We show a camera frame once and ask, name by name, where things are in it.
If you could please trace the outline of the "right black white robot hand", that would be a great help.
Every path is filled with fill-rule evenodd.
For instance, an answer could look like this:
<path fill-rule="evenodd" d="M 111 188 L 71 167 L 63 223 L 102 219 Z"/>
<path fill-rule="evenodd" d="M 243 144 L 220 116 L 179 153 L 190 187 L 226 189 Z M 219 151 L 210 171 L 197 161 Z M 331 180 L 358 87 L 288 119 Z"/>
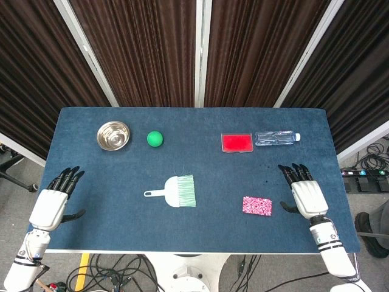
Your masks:
<path fill-rule="evenodd" d="M 328 205 L 324 194 L 307 166 L 292 163 L 292 167 L 278 165 L 278 168 L 283 173 L 296 203 L 296 206 L 289 206 L 280 201 L 286 212 L 300 214 L 307 220 L 326 215 Z"/>

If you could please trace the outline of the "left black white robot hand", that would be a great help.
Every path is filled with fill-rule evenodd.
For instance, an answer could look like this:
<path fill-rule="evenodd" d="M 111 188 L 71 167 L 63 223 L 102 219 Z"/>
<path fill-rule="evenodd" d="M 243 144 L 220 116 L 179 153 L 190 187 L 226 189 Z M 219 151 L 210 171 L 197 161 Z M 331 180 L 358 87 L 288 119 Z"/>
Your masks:
<path fill-rule="evenodd" d="M 61 223 L 77 220 L 86 213 L 81 209 L 75 214 L 64 214 L 77 182 L 84 175 L 79 169 L 79 166 L 64 169 L 40 192 L 29 218 L 34 229 L 51 232 Z"/>

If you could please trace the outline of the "red white patterned card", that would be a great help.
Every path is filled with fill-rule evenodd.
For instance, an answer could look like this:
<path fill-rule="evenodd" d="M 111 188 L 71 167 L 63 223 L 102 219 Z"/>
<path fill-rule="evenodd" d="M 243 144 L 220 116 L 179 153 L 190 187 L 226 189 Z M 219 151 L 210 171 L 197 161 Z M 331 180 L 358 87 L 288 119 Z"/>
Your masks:
<path fill-rule="evenodd" d="M 245 196 L 243 198 L 243 212 L 269 217 L 272 215 L 272 201 L 267 198 Z"/>

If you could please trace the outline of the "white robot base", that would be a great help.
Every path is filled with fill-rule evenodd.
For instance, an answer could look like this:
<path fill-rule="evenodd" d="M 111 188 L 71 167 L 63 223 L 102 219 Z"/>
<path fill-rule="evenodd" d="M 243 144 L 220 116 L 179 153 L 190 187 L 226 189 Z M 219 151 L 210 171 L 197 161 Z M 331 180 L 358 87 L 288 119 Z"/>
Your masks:
<path fill-rule="evenodd" d="M 219 292 L 221 271 L 229 254 L 145 254 L 154 267 L 158 292 Z"/>

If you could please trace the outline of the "clear plastic water bottle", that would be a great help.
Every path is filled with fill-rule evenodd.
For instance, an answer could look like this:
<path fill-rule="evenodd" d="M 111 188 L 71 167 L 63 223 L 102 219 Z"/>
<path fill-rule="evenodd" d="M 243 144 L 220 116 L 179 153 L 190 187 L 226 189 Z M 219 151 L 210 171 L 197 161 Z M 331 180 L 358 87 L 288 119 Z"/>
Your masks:
<path fill-rule="evenodd" d="M 260 131 L 255 134 L 256 146 L 292 145 L 299 142 L 301 134 L 287 131 Z"/>

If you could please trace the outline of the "black shoe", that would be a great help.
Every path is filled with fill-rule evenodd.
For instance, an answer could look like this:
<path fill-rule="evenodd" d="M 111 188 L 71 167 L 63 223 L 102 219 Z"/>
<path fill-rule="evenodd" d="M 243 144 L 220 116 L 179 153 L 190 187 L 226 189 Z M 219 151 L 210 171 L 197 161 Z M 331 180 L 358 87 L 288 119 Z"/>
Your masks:
<path fill-rule="evenodd" d="M 366 212 L 360 212 L 354 220 L 357 232 L 373 234 L 370 225 L 370 216 Z M 378 259 L 384 259 L 389 256 L 389 238 L 380 238 L 373 236 L 361 236 L 368 253 Z"/>

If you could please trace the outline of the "grey trouser leg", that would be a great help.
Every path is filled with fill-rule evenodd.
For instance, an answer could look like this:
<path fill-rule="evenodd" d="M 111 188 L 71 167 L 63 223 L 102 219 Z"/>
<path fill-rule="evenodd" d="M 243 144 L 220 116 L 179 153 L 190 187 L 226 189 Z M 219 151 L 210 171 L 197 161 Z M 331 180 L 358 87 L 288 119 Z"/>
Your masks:
<path fill-rule="evenodd" d="M 381 234 L 389 235 L 389 200 L 375 211 L 374 228 Z"/>

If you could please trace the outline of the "clear case with red insert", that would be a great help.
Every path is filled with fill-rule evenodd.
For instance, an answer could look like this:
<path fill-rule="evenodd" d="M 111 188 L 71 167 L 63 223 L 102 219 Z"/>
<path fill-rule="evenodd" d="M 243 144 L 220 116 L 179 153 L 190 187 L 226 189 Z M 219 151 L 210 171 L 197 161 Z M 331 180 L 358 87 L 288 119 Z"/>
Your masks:
<path fill-rule="evenodd" d="M 222 133 L 221 147 L 224 153 L 250 153 L 253 152 L 251 133 Z"/>

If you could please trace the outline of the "stainless steel bowl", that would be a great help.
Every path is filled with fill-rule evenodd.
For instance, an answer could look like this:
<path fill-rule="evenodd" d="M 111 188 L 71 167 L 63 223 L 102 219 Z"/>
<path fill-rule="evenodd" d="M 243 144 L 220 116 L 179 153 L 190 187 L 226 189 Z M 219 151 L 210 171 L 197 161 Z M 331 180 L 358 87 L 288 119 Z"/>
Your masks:
<path fill-rule="evenodd" d="M 131 132 L 129 127 L 120 121 L 104 123 L 97 131 L 97 143 L 106 151 L 116 151 L 123 148 L 129 141 Z"/>

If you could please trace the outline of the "blue fabric table cover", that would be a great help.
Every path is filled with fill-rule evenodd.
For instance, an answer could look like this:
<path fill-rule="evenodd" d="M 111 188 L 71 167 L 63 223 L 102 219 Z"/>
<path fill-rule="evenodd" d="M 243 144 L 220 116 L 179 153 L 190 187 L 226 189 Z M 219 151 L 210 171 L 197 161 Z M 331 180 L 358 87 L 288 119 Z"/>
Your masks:
<path fill-rule="evenodd" d="M 128 143 L 106 151 L 97 131 L 106 122 L 125 123 Z M 256 146 L 260 131 L 301 134 L 292 145 Z M 160 147 L 147 135 L 159 131 Z M 224 153 L 222 133 L 251 133 L 253 152 Z M 93 108 L 60 111 L 41 187 L 65 168 L 84 175 L 66 206 L 78 220 L 60 225 L 48 251 L 226 252 L 312 254 L 317 246 L 309 221 L 286 212 L 292 192 L 278 165 L 307 166 L 322 189 L 344 248 L 360 249 L 326 113 L 309 108 Z M 193 175 L 196 207 L 171 207 L 163 196 L 168 178 Z M 269 217 L 245 214 L 243 198 L 272 201 Z"/>

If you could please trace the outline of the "white brush with green bristles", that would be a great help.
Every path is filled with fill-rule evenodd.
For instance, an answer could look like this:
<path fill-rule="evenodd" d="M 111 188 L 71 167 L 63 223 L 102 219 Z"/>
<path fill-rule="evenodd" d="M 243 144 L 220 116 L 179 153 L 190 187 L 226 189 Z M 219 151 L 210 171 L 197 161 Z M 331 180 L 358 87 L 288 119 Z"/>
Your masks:
<path fill-rule="evenodd" d="M 196 207 L 195 184 L 193 175 L 173 176 L 160 190 L 147 190 L 144 197 L 163 196 L 171 207 Z"/>

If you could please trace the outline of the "green ball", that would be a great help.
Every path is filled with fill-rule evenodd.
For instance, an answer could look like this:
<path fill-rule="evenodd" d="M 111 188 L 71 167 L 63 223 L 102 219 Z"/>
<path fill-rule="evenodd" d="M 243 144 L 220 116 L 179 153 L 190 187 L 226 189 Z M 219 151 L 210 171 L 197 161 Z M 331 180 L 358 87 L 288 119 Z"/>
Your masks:
<path fill-rule="evenodd" d="M 147 143 L 150 147 L 160 147 L 164 141 L 164 137 L 159 131 L 151 131 L 147 135 Z"/>

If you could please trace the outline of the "brown pleated curtain panel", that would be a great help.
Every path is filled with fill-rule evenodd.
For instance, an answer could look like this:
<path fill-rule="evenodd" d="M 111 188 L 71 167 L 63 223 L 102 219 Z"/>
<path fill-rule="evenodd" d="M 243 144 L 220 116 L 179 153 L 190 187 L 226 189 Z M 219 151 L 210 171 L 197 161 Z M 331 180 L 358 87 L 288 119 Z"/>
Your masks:
<path fill-rule="evenodd" d="M 337 153 L 389 121 L 389 0 L 344 0 L 282 106 L 325 110 Z"/>
<path fill-rule="evenodd" d="M 192 107 L 196 0 L 70 0 L 120 106 Z"/>
<path fill-rule="evenodd" d="M 53 0 L 0 0 L 0 132 L 46 159 L 60 111 L 109 106 Z"/>
<path fill-rule="evenodd" d="M 331 0 L 213 0 L 204 105 L 272 107 Z"/>

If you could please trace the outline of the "white partition rail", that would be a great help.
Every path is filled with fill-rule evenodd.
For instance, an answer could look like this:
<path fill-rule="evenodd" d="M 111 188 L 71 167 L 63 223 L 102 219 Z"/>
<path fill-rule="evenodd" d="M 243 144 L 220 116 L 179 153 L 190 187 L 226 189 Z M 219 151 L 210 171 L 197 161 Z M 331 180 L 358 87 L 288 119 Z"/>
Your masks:
<path fill-rule="evenodd" d="M 348 159 L 361 149 L 383 138 L 387 134 L 389 134 L 389 120 L 383 123 L 381 126 L 377 127 L 372 132 L 362 137 L 361 139 L 359 139 L 358 141 L 356 141 L 355 143 L 353 143 L 352 145 L 350 145 L 344 151 L 341 151 L 337 155 L 338 163 L 341 163 L 342 161 Z"/>
<path fill-rule="evenodd" d="M 11 138 L 7 137 L 3 133 L 0 132 L 0 142 L 4 145 L 8 146 L 9 148 L 13 149 L 14 151 L 17 151 L 19 154 L 23 155 L 27 159 L 33 161 L 34 163 L 45 167 L 46 161 L 39 157 L 38 155 L 34 154 L 32 151 L 28 150 L 27 148 L 23 147 L 21 144 L 15 142 Z"/>

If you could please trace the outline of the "white partition post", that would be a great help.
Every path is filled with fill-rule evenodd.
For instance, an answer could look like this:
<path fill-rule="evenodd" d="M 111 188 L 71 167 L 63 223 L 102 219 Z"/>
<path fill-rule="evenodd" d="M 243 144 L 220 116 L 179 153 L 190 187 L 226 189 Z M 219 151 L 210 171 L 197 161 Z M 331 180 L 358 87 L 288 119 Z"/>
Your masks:
<path fill-rule="evenodd" d="M 69 0 L 53 0 L 57 10 L 63 18 L 67 28 L 72 34 L 77 46 L 81 50 L 81 53 L 86 60 L 89 68 L 91 69 L 97 83 L 100 85 L 104 92 L 109 104 L 112 107 L 119 107 L 119 103 L 114 95 L 114 92 L 108 82 L 108 79 L 103 72 L 97 57 L 94 54 L 92 46 L 71 6 Z"/>
<path fill-rule="evenodd" d="M 212 0 L 196 0 L 195 108 L 202 108 L 205 100 L 212 2 Z"/>
<path fill-rule="evenodd" d="M 274 108 L 280 108 L 283 102 L 285 101 L 287 95 L 295 85 L 295 82 L 298 80 L 301 72 L 305 68 L 306 64 L 312 57 L 312 54 L 316 50 L 319 42 L 323 38 L 324 34 L 326 33 L 328 27 L 332 23 L 333 19 L 335 18 L 336 14 L 338 13 L 339 9 L 343 5 L 345 0 L 330 0 L 323 16 L 321 17 L 320 21 L 317 24 L 317 27 L 315 28 L 311 38 L 309 39 L 308 44 L 306 45 L 297 65 L 295 66 L 294 70 L 291 73 L 291 76 L 289 77 L 288 81 L 286 82 L 283 90 L 281 91 L 280 95 L 276 99 L 273 107 Z"/>

